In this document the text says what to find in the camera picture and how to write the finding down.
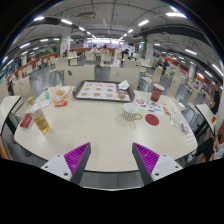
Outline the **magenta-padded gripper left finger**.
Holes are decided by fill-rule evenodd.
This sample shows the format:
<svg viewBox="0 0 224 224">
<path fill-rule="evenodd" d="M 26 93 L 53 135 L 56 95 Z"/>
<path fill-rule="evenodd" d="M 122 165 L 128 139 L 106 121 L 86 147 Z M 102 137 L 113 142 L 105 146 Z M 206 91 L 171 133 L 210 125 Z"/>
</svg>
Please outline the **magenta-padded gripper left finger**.
<svg viewBox="0 0 224 224">
<path fill-rule="evenodd" d="M 65 155 L 56 154 L 42 169 L 79 185 L 90 154 L 91 144 L 85 143 Z"/>
</svg>

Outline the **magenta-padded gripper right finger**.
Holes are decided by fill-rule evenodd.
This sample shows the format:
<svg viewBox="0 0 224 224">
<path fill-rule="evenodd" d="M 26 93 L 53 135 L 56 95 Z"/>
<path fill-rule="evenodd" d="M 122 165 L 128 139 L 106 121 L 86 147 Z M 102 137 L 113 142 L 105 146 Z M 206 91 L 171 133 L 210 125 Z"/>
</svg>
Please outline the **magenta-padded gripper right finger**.
<svg viewBox="0 0 224 224">
<path fill-rule="evenodd" d="M 157 154 L 137 143 L 132 145 L 132 154 L 145 185 L 182 169 L 169 155 Z"/>
</svg>

